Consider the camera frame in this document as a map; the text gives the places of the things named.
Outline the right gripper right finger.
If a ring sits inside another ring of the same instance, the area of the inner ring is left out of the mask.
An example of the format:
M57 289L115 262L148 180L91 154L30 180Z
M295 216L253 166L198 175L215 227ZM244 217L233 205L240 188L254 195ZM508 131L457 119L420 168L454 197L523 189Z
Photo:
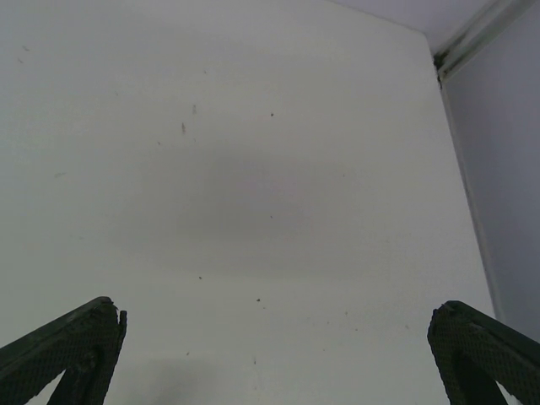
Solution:
M433 311L427 338L451 404L539 403L539 343L461 301Z

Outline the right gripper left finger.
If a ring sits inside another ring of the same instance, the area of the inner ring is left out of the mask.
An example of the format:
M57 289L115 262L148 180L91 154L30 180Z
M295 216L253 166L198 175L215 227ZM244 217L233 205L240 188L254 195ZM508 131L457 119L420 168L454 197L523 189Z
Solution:
M1 348L1 403L26 404L61 376L50 404L102 404L127 333L109 297L88 303Z

